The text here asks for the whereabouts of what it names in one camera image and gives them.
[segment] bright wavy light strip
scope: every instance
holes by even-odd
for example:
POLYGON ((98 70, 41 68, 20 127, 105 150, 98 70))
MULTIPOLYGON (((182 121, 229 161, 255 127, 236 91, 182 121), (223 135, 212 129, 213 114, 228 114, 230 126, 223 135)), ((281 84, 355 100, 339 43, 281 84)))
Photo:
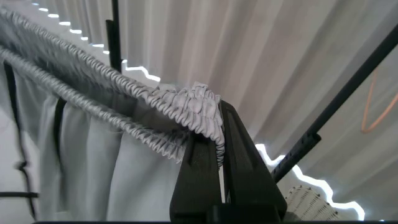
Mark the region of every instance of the bright wavy light strip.
POLYGON ((58 14, 49 14, 48 17, 49 18, 59 18, 60 15, 58 15, 58 14))
POLYGON ((91 46, 93 46, 93 47, 104 47, 103 44, 92 44, 91 46))
POLYGON ((148 79, 160 82, 160 77, 157 77, 155 75, 150 75, 148 73, 148 70, 145 67, 143 67, 143 66, 140 66, 140 67, 126 67, 126 71, 135 71, 135 70, 141 70, 142 72, 144 72, 145 77, 147 77, 148 79))
POLYGON ((60 22, 61 26, 70 26, 70 22, 60 22))
MULTIPOLYGON (((265 160, 266 164, 269 166, 276 166, 282 159, 284 159, 284 155, 278 156, 275 160, 272 160, 266 151, 266 147, 263 144, 256 144, 257 150, 262 154, 262 158, 265 160)), ((311 185, 320 187, 325 193, 326 193, 326 201, 334 208, 340 208, 340 209, 349 209, 353 208, 355 212, 358 214, 358 220, 363 221, 365 219, 365 211, 363 208, 356 202, 349 202, 349 203, 335 203, 333 202, 333 191, 328 185, 328 183, 324 180, 317 180, 312 177, 303 175, 303 172, 301 171, 300 167, 298 165, 293 167, 293 172, 296 175, 296 177, 304 181, 306 183, 309 183, 311 185)))
POLYGON ((73 30, 73 29, 70 29, 69 30, 72 34, 81 34, 81 30, 73 30))

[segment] corrugated panel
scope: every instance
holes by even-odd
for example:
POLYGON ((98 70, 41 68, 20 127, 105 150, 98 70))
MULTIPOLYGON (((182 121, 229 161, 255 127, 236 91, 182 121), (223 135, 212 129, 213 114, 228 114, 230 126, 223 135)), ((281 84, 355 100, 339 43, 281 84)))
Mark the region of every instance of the corrugated panel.
MULTIPOLYGON (((110 1, 36 2, 82 29, 90 42, 106 44, 110 1)), ((144 66, 162 83, 208 84, 275 158, 396 25, 398 2, 119 0, 119 13, 128 67, 144 66)), ((398 92, 397 61, 395 49, 378 68, 370 121, 398 92)), ((335 202, 357 201, 368 219, 397 219, 398 110, 361 133, 369 85, 368 78, 320 130, 323 140, 299 165, 329 182, 335 202)))

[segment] gray cloth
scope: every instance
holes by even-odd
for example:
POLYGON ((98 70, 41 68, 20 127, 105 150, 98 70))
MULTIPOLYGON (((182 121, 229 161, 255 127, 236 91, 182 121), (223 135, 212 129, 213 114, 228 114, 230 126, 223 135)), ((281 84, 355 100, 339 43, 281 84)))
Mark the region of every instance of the gray cloth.
MULTIPOLYGON (((168 220, 189 130, 214 140, 222 163, 220 97, 206 85, 149 88, 4 7, 0 29, 21 126, 40 150, 39 220, 168 220)), ((3 87, 2 67, 0 77, 3 87)), ((1 97, 6 110, 8 101, 1 97)))

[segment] white curtain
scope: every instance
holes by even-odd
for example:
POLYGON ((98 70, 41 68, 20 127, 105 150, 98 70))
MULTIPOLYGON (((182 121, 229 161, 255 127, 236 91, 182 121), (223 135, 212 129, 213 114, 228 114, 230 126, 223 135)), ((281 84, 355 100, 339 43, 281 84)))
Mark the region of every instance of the white curtain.
MULTIPOLYGON (((36 0, 104 44, 107 0, 36 0)), ((253 140, 274 159, 288 152, 398 21, 398 1, 119 0, 128 67, 162 83, 206 83, 238 111, 253 140)), ((395 49, 377 69, 373 122, 398 92, 395 49)), ((398 108, 360 132, 369 77, 320 130, 299 163, 326 180, 335 202, 356 201, 366 219, 398 219, 398 108)))

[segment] orange wire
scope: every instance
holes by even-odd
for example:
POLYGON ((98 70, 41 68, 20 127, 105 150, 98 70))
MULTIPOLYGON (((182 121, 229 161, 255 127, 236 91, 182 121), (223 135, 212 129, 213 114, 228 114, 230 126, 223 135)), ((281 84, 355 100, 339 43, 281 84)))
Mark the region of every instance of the orange wire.
POLYGON ((368 110, 369 110, 369 105, 371 104, 371 100, 372 100, 372 94, 373 94, 373 87, 374 84, 376 83, 376 77, 377 77, 377 72, 376 70, 374 71, 374 75, 373 75, 373 79, 372 79, 372 83, 371 83, 371 87, 369 90, 369 94, 368 94, 368 100, 366 102, 366 106, 365 106, 365 111, 363 114, 363 119, 362 119, 362 126, 361 126, 361 131, 363 133, 369 133, 371 132, 377 125, 380 124, 380 122, 387 116, 388 113, 390 113, 392 107, 395 105, 395 103, 397 103, 398 101, 398 93, 396 94, 396 96, 394 97, 394 99, 392 99, 392 101, 390 102, 390 104, 388 105, 388 107, 383 111, 383 113, 378 117, 378 119, 375 120, 375 122, 373 122, 370 127, 368 129, 366 129, 366 120, 368 119, 368 110))

